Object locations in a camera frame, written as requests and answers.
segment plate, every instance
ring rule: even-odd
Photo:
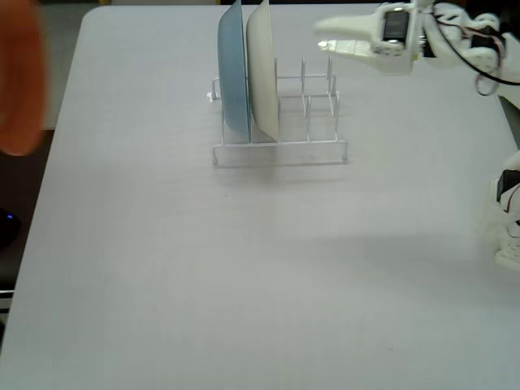
[[[249,92],[254,122],[279,140],[278,96],[269,1],[264,0],[249,17],[246,29]]]
[[[250,141],[241,0],[237,0],[220,18],[217,46],[224,119],[231,130],[244,134]]]

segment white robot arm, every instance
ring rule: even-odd
[[[320,37],[340,37],[321,40],[321,50],[356,59],[386,74],[410,73],[422,52],[436,67],[465,64],[479,72],[475,79],[478,91],[485,78],[499,81],[491,91],[479,91],[481,94],[497,92],[520,107],[520,42],[510,33],[499,34],[496,15],[471,19],[459,6],[432,0],[387,2],[372,15],[319,21],[314,31]]]

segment white table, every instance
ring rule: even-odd
[[[281,71],[373,8],[274,6]],[[215,169],[224,10],[84,20],[0,388],[518,389],[520,274],[481,237],[515,151],[497,100],[462,67],[340,61],[348,165]]]

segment blurry orange object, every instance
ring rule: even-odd
[[[31,153],[43,136],[45,68],[37,9],[0,0],[0,151]]]

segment dish rack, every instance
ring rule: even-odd
[[[279,126],[279,141],[267,141],[265,137],[263,140],[258,140],[254,133],[259,133],[254,128],[253,121],[249,129],[250,142],[239,142],[233,137],[226,134],[226,123],[224,120],[223,109],[221,110],[221,141],[219,144],[214,145],[212,148],[213,164],[215,166],[222,165],[220,163],[220,152],[233,152],[240,151],[244,152],[241,154],[238,162],[235,161],[237,166],[255,166],[255,165],[331,165],[331,164],[345,164],[347,161],[347,142],[341,140],[338,137],[338,120],[340,113],[340,92],[336,90],[336,75],[332,73],[332,57],[328,57],[327,71],[319,74],[307,74],[306,73],[306,60],[301,59],[301,70],[299,75],[294,76],[280,76],[278,75],[278,62],[275,58],[275,77],[276,77],[276,92],[278,95],[278,107],[279,117],[280,111],[282,111],[282,105],[284,101],[293,101],[295,99],[301,100],[300,106],[300,117],[305,122],[304,129],[297,129],[300,132],[304,132],[302,135],[303,139],[298,140],[287,140],[284,139],[284,133],[288,131],[282,124]],[[280,94],[279,83],[281,80],[298,80],[300,81],[299,93],[284,93]],[[307,93],[306,84],[310,79],[323,79],[327,83],[327,89],[325,93]],[[219,78],[214,78],[211,83],[211,92],[207,94],[210,102],[220,100],[219,93],[217,92],[217,84]],[[326,136],[321,136],[319,139],[314,136],[318,130],[312,126],[313,119],[313,107],[316,101],[327,101],[328,106],[328,122],[332,128],[332,131]],[[298,153],[292,153],[292,156],[296,158],[285,160],[280,158],[281,156],[287,155],[286,150],[298,150]],[[264,162],[258,163],[258,153],[266,152],[263,155]]]

